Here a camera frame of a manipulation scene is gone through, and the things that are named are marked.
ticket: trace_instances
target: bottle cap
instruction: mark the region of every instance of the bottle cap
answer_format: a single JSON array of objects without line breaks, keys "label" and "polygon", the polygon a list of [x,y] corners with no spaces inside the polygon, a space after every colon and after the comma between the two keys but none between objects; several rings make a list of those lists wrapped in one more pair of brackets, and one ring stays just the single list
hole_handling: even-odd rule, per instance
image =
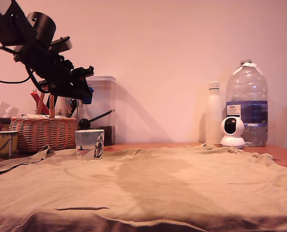
[{"label": "bottle cap", "polygon": [[252,63],[252,60],[249,59],[249,58],[248,58],[248,59],[242,59],[242,60],[240,61],[240,64],[243,65],[244,63],[247,63],[247,62],[248,62],[248,63]]},{"label": "bottle cap", "polygon": [[209,82],[209,89],[214,89],[214,88],[220,89],[220,82],[210,81]]}]

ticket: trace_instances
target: wooden table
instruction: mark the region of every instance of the wooden table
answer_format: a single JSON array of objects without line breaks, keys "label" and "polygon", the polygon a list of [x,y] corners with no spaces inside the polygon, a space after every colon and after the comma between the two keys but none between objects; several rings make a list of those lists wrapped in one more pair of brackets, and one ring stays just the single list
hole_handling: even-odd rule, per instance
[{"label": "wooden table", "polygon": [[[115,144],[113,146],[106,146],[105,151],[120,151],[130,148],[141,148],[141,149],[149,149],[149,148],[161,148],[161,147],[182,147],[182,146],[198,146],[200,143],[150,143],[150,144]],[[266,147],[244,147],[244,151],[246,152],[257,152],[260,154],[268,153],[274,157],[274,161],[282,166],[287,167],[287,149],[275,146],[275,145],[267,145]]]}]

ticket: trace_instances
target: cloth fold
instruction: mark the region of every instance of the cloth fold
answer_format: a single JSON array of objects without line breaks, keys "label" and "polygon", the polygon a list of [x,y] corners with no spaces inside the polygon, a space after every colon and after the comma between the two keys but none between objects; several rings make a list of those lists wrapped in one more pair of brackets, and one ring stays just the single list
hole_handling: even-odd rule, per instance
[{"label": "cloth fold", "polygon": [[19,165],[26,165],[31,163],[39,162],[47,157],[48,154],[52,153],[49,145],[45,145],[38,153],[33,156],[16,158],[16,159],[8,159],[0,162],[0,173],[8,171],[14,167]]}]

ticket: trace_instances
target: white wall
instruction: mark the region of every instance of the white wall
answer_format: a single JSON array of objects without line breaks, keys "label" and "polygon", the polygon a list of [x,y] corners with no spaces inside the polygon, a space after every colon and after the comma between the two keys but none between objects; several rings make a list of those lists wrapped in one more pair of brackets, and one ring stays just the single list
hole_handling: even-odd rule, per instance
[{"label": "white wall", "polygon": [[[56,23],[75,67],[117,78],[117,142],[204,139],[211,80],[225,86],[252,58],[269,87],[269,143],[287,147],[287,0],[18,0]],[[25,68],[0,52],[0,79]],[[32,82],[0,84],[0,100],[33,113]]]}]

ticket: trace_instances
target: ceramic cup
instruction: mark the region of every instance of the ceramic cup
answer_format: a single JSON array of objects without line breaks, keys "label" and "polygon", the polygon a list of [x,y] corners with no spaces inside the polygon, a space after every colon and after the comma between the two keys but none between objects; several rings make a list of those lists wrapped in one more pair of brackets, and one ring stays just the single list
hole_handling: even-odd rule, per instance
[{"label": "ceramic cup", "polygon": [[75,131],[77,158],[92,160],[100,158],[104,152],[104,130]]},{"label": "ceramic cup", "polygon": [[17,151],[18,131],[0,131],[0,158],[11,158]]}]

